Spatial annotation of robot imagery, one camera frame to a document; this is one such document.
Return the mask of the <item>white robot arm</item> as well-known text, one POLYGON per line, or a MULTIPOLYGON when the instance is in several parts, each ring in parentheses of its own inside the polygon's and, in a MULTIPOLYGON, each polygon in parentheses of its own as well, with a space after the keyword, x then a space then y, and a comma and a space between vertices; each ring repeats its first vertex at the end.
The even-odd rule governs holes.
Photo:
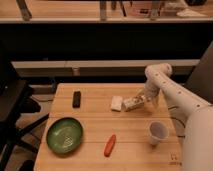
POLYGON ((171 74, 168 63, 147 66, 143 94, 151 100, 162 90, 188 117, 181 171, 213 171, 213 104, 171 80, 171 74))

